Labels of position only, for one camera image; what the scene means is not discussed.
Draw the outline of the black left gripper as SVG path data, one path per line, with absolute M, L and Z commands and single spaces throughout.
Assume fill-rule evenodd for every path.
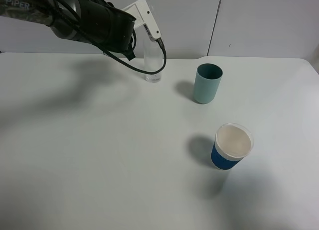
M 136 18 L 110 4 L 96 1 L 78 0 L 80 28 L 107 51 L 123 54 L 128 60 L 134 59 Z

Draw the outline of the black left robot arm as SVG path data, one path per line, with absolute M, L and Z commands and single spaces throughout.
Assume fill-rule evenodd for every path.
M 0 14 L 46 25 L 61 39 L 135 58 L 136 18 L 105 0 L 0 0 Z

